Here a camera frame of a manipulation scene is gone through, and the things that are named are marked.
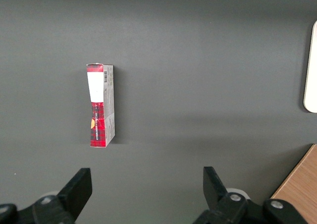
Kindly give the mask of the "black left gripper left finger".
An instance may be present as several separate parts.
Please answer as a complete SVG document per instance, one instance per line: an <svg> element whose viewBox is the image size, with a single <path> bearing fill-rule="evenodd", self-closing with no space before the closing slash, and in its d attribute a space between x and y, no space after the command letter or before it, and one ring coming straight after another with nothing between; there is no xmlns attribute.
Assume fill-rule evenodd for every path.
<svg viewBox="0 0 317 224"><path fill-rule="evenodd" d="M18 210L13 203L0 205L2 224L74 224L92 195L90 168L81 168L57 193L45 195Z"/></svg>

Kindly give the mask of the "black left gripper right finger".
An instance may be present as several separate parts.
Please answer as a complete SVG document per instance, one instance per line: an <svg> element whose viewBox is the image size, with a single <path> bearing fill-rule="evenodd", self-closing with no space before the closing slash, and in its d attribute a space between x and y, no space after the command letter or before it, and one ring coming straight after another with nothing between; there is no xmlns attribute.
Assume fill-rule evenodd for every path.
<svg viewBox="0 0 317 224"><path fill-rule="evenodd" d="M289 202L267 199L258 205L238 192L229 192L213 167L203 169L203 192L208 209L195 224L305 224Z"/></svg>

